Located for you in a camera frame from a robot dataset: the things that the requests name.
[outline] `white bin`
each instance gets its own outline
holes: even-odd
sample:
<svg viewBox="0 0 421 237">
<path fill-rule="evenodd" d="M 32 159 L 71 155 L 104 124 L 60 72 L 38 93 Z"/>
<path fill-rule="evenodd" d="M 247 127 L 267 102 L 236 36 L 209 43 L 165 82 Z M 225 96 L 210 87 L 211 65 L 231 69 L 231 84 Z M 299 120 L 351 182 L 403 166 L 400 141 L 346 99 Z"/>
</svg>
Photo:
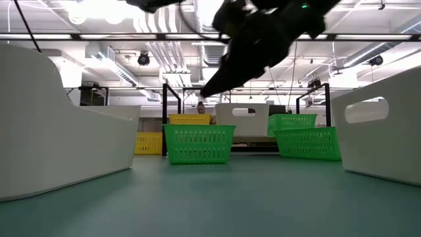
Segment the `white bin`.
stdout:
<svg viewBox="0 0 421 237">
<path fill-rule="evenodd" d="M 234 109 L 254 109 L 254 115 L 235 113 Z M 236 125 L 234 136 L 267 136 L 269 105 L 221 103 L 215 106 L 218 125 Z"/>
<path fill-rule="evenodd" d="M 421 185 L 420 75 L 413 68 L 332 99 L 345 170 Z M 348 105 L 374 97 L 387 101 L 385 119 L 347 122 Z"/>
</svg>

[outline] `floor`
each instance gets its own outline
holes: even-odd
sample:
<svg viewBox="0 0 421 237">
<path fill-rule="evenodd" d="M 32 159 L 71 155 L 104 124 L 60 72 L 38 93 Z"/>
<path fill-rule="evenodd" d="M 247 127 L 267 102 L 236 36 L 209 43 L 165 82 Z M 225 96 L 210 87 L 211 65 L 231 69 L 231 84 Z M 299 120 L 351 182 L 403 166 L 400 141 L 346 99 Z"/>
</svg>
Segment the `floor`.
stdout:
<svg viewBox="0 0 421 237">
<path fill-rule="evenodd" d="M 421 188 L 341 163 L 233 157 L 132 169 L 0 203 L 0 236 L 421 236 Z"/>
</svg>

